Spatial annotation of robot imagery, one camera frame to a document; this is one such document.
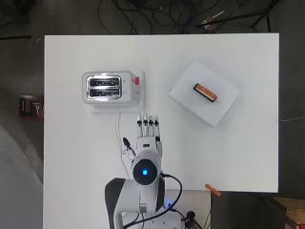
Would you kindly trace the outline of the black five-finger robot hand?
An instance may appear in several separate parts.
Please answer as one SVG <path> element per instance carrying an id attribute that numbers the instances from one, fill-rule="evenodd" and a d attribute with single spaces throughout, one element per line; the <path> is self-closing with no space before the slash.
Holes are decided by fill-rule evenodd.
<path id="1" fill-rule="evenodd" d="M 147 114 L 138 114 L 136 119 L 137 127 L 137 139 L 135 148 L 126 137 L 123 137 L 123 145 L 125 150 L 123 155 L 128 155 L 130 161 L 134 161 L 135 158 L 144 150 L 152 150 L 157 153 L 159 157 L 162 157 L 163 149 L 159 130 L 158 116 L 152 116 Z"/>

